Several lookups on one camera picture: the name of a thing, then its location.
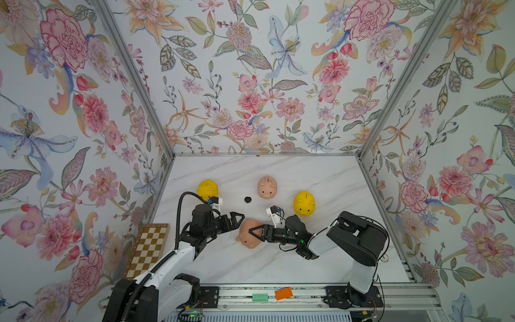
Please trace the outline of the pink piggy bank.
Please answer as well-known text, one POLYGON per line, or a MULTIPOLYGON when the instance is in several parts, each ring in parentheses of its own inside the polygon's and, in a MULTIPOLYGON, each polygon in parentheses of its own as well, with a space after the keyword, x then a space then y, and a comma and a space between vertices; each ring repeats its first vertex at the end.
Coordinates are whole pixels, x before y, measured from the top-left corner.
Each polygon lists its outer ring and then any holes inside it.
POLYGON ((257 185, 257 193, 262 199, 273 199, 278 192, 278 184, 271 176, 262 177, 257 185))
POLYGON ((259 240, 250 236, 249 229, 262 225, 263 223, 255 219, 245 219, 240 225, 240 233, 237 236, 236 241, 241 243, 247 249, 254 249, 261 244, 259 240))

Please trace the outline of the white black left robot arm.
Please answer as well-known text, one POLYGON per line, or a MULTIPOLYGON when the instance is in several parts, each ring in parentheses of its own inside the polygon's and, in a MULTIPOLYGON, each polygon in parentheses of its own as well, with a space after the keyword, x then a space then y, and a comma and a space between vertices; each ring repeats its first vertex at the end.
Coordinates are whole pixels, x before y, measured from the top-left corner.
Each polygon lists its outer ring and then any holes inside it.
POLYGON ((170 252, 143 274, 115 285, 103 321, 163 321, 176 309, 198 305, 203 300, 200 280, 184 268, 210 241, 238 230, 244 219, 241 213, 221 215, 211 205, 197 205, 170 252))

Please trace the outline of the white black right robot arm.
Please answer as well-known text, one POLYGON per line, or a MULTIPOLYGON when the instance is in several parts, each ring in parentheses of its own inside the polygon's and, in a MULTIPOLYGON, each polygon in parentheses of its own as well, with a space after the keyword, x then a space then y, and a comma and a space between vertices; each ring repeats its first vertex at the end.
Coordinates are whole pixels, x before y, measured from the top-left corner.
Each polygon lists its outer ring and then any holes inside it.
POLYGON ((292 245, 292 250, 306 260, 316 260, 324 253, 339 248, 353 259, 348 288, 366 295, 371 291, 378 262, 389 241, 386 229, 376 221, 343 211, 317 233, 308 232, 297 215, 282 220, 283 226, 263 224, 245 232, 251 240, 280 245, 292 245))

